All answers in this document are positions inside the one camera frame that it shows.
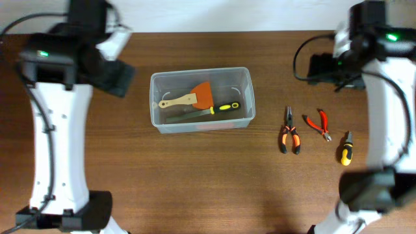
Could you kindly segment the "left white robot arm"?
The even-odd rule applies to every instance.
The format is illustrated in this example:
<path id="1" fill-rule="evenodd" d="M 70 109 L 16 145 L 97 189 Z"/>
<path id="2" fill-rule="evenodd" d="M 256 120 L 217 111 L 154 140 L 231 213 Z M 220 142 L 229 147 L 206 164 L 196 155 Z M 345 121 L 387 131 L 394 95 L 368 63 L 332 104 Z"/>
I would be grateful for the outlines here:
<path id="1" fill-rule="evenodd" d="M 30 98 L 35 176 L 29 204 L 15 229 L 121 233 L 112 194 L 90 190 L 85 177 L 85 125 L 93 90 L 124 97 L 134 67 L 118 55 L 131 32 L 108 1 L 71 1 L 66 21 L 30 35 L 16 73 Z"/>

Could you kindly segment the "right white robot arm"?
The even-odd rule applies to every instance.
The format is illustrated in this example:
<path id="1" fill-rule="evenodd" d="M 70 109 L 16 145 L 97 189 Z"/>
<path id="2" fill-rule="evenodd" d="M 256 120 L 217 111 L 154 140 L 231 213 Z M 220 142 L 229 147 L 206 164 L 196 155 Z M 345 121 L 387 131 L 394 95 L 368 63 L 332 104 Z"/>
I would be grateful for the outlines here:
<path id="1" fill-rule="evenodd" d="M 367 167 L 341 176 L 335 209 L 311 233 L 359 233 L 415 200 L 415 30 L 388 25 L 386 8 L 352 6 L 331 35 L 333 53 L 310 60 L 308 83 L 361 81 L 369 109 Z"/>

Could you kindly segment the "orange scraper wooden handle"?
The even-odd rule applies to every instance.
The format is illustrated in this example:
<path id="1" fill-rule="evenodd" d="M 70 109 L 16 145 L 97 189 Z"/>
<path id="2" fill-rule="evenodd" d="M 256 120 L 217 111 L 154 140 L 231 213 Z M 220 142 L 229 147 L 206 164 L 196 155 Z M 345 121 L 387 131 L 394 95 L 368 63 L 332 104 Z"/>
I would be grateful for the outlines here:
<path id="1" fill-rule="evenodd" d="M 162 100 L 158 106 L 162 109 L 176 105 L 192 105 L 196 109 L 205 110 L 214 107 L 210 82 L 204 82 L 195 86 L 189 94 L 176 99 Z"/>

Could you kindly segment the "orange black needle-nose pliers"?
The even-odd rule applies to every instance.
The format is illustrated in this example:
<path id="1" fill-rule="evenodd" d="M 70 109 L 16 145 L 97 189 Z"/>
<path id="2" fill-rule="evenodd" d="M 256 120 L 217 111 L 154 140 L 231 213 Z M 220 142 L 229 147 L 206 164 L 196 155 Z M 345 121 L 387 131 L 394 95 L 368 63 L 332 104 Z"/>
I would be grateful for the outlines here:
<path id="1" fill-rule="evenodd" d="M 280 148 L 282 153 L 287 153 L 287 136 L 288 134 L 292 135 L 293 139 L 293 152 L 296 155 L 300 154 L 300 148 L 301 148 L 301 142 L 300 142 L 300 136 L 297 132 L 297 129 L 293 125 L 293 112 L 290 106 L 286 106 L 285 109 L 285 122 L 284 127 L 281 132 L 281 140 L 280 140 Z"/>

